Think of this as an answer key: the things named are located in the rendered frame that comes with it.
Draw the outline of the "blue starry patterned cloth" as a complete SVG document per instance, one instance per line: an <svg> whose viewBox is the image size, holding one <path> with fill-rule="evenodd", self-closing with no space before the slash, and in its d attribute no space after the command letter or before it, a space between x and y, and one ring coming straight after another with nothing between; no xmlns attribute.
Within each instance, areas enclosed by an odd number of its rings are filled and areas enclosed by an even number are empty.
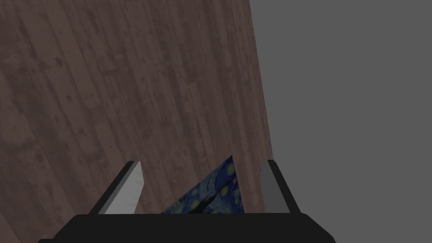
<svg viewBox="0 0 432 243"><path fill-rule="evenodd" d="M233 157L223 161L162 213L245 213Z"/></svg>

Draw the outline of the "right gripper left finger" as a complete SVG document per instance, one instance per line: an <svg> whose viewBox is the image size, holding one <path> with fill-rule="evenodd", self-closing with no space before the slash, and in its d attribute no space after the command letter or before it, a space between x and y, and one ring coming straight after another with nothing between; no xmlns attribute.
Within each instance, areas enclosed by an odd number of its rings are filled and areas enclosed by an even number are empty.
<svg viewBox="0 0 432 243"><path fill-rule="evenodd" d="M140 161L128 161L89 214L133 214L143 190Z"/></svg>

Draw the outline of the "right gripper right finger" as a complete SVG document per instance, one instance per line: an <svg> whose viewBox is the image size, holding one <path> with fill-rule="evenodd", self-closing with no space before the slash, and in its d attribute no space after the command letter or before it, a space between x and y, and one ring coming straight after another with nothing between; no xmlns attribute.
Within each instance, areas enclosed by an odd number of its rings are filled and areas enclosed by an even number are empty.
<svg viewBox="0 0 432 243"><path fill-rule="evenodd" d="M265 213L301 213L274 160L266 160L261 165L261 191Z"/></svg>

